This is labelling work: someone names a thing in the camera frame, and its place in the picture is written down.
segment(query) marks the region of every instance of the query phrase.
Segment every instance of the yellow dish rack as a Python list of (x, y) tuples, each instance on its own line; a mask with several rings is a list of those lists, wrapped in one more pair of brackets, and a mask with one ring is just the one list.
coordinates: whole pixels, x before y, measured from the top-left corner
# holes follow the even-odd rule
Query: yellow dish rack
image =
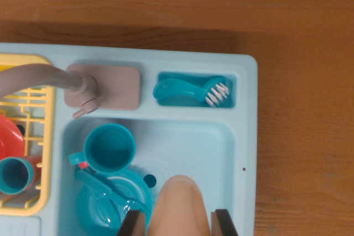
[[(0, 71), (25, 64), (50, 65), (50, 62), (37, 55), (0, 54)], [(45, 86), (28, 88), (0, 99), (0, 114), (25, 129), (25, 156), (33, 152), (42, 155), (42, 162), (38, 164), (40, 183), (36, 183), (32, 191), (18, 195), (0, 193), (0, 214), (29, 216), (46, 205), (50, 193), (54, 106), (55, 89)]]

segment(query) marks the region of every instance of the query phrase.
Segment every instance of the teal mug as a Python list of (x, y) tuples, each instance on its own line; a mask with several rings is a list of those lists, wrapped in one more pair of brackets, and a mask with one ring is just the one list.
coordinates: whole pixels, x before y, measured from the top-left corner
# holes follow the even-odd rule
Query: teal mug
[(0, 192), (16, 195), (40, 179), (42, 156), (8, 157), (0, 161)]
[(132, 133), (120, 124), (104, 124), (86, 138), (84, 150), (69, 156), (70, 164), (87, 162), (95, 171), (109, 174), (125, 169), (132, 162), (136, 143)]

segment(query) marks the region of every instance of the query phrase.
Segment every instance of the wooden table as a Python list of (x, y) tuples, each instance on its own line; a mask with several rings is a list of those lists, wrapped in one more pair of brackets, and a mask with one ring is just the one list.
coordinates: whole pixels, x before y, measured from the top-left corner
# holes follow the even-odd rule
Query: wooden table
[(354, 0), (0, 0), (0, 41), (254, 56), (255, 235), (354, 235)]

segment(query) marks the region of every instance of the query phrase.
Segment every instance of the dark object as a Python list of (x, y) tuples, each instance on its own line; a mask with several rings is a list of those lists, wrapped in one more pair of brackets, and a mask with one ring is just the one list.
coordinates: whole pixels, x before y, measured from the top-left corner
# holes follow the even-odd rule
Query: dark object
[(129, 210), (117, 236), (145, 236), (145, 213)]
[(211, 212), (212, 236), (238, 236), (227, 209), (217, 209)]
[(153, 176), (152, 174), (147, 174), (144, 177), (144, 182), (147, 184), (149, 188), (153, 188), (156, 185), (157, 180), (156, 177)]
[(22, 136), (24, 136), (25, 129), (24, 129), (23, 125), (17, 124), (16, 126), (17, 126), (17, 128), (20, 130)]

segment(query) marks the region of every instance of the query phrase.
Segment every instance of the white bristles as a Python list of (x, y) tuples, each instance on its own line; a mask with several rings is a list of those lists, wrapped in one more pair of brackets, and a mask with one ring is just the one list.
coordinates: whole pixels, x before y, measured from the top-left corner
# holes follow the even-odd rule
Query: white bristles
[(211, 91), (214, 93), (214, 95), (215, 95), (220, 101), (222, 101), (222, 95), (221, 95), (220, 93), (218, 93), (218, 92), (216, 91), (216, 89), (211, 88)]
[(205, 101), (210, 105), (210, 107), (215, 107), (214, 103), (208, 97), (205, 97)]
[(225, 90), (226, 94), (229, 95), (228, 87), (226, 87), (223, 83), (220, 82), (220, 86)]
[(223, 101), (224, 98), (227, 98), (229, 95), (228, 87), (223, 83), (216, 84), (216, 89), (211, 88), (211, 92), (208, 92), (205, 97), (205, 101), (210, 105), (210, 107), (216, 107), (215, 104), (219, 105), (219, 101)]

